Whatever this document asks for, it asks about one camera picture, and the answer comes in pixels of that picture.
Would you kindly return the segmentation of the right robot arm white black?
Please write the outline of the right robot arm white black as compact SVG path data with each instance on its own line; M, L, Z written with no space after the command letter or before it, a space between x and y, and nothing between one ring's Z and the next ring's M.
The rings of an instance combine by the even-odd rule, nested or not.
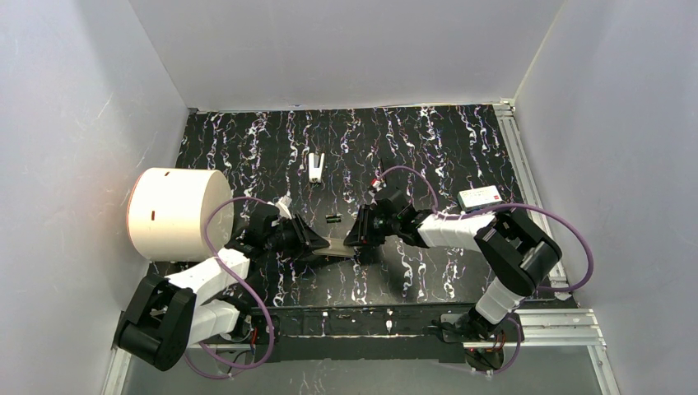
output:
M454 323L437 325L465 337L492 335L562 258L559 245L523 207L500 204L467 215L446 216L417 210L401 191L389 188L360 207L343 243L355 248L379 246L393 235L411 246L461 248L483 255L496 275L494 281L467 314Z

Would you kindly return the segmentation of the white remote control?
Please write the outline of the white remote control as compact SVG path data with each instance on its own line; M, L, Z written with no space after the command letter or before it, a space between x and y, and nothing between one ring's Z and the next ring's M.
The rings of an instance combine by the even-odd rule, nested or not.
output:
M314 255L336 258L351 258L356 255L356 250L344 245L342 239L325 238L325 240L328 242L328 246L314 250Z

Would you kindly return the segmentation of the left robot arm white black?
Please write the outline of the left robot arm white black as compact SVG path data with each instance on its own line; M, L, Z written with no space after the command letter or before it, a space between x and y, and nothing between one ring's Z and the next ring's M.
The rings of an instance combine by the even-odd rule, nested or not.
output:
M171 369L189 346L230 333L240 309L216 295L245 279L261 252L308 258L331 247L281 203L261 205L249 214L243 243L183 272L147 274L140 281L114 334L114 345L160 371Z

